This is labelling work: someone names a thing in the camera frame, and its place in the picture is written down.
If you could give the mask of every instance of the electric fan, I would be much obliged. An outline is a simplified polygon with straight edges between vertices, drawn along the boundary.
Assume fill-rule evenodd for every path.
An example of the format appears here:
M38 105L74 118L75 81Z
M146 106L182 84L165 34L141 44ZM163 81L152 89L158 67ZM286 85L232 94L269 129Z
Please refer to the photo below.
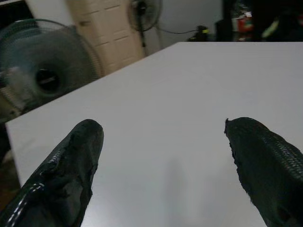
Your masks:
M19 115L102 76L98 55L71 27L27 19L0 32L0 94Z
M132 28L140 33L142 47L146 53L144 32L154 27L159 20L162 8L161 0L131 0L128 19Z

